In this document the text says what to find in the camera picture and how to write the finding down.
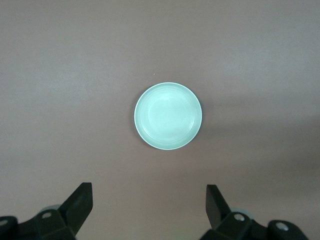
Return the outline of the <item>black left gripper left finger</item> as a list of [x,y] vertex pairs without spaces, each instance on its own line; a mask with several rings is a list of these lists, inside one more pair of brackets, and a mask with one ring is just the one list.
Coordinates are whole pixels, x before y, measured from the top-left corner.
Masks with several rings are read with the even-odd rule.
[[81,183],[57,208],[42,210],[18,225],[18,240],[75,240],[93,209],[93,188]]

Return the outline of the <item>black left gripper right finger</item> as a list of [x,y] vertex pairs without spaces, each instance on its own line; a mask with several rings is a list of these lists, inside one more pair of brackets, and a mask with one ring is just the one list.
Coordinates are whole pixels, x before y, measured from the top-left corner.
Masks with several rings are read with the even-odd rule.
[[232,210],[217,185],[206,186],[205,210],[211,226],[202,240],[267,240],[268,229],[249,213]]

